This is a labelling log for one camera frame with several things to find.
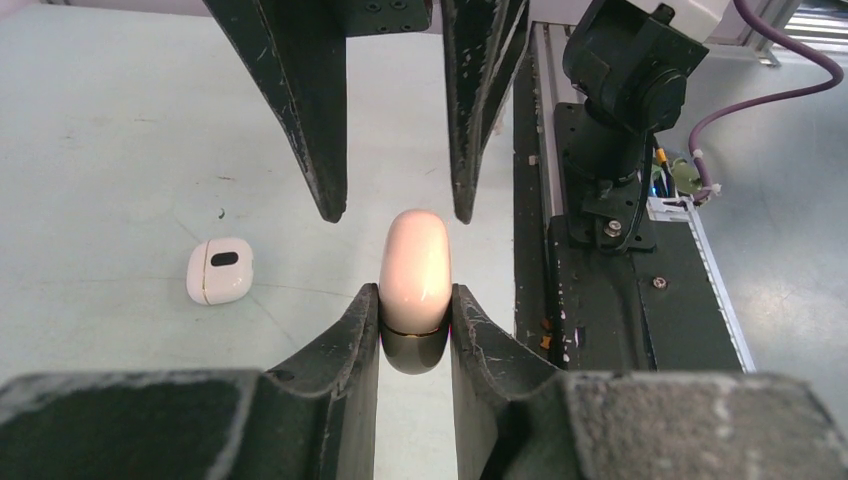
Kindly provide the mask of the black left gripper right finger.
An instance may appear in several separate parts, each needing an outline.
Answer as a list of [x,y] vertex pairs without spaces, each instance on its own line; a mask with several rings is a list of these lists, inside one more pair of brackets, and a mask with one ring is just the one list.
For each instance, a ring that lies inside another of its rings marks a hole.
[[847,441],[775,374],[567,372],[455,285],[450,353],[462,479],[843,479]]

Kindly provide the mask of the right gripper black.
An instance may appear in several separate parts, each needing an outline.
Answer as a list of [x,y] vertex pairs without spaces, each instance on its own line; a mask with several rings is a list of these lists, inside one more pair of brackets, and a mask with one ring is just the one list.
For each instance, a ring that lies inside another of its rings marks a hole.
[[[206,4],[283,128],[320,216],[346,210],[346,38],[421,32],[430,0],[345,2],[345,34],[326,1]],[[471,222],[482,157],[527,51],[528,0],[442,1],[454,213]]]

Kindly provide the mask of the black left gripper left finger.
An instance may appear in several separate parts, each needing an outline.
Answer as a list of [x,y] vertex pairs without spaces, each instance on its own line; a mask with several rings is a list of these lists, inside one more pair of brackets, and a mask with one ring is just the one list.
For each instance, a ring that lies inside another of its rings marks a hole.
[[1,390],[5,479],[370,479],[378,293],[266,370],[35,374]]

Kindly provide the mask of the white earbud charging case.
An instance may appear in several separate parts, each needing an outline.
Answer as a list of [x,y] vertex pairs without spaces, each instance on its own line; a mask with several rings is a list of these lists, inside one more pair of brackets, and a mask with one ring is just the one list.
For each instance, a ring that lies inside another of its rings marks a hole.
[[254,278],[254,252],[241,238],[213,238],[191,252],[186,270],[186,291],[204,306],[240,300],[250,291]]

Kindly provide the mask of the pink earbud charging case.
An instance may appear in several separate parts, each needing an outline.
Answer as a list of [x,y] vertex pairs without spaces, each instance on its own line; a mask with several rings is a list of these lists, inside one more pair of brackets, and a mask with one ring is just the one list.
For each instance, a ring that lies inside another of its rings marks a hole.
[[378,282],[381,342],[394,369],[420,375],[440,362],[452,286],[443,220],[427,210],[400,213],[386,236]]

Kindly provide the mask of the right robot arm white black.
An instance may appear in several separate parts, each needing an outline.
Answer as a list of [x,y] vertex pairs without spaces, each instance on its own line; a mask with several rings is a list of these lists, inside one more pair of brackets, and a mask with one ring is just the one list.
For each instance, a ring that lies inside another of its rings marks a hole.
[[[346,42],[442,23],[456,217],[473,215],[483,151],[528,47],[526,1],[211,1],[207,5],[282,126],[321,217],[346,209]],[[583,93],[575,148],[586,178],[630,180],[651,136],[671,128],[717,14],[699,1],[594,1],[567,41],[563,71]]]

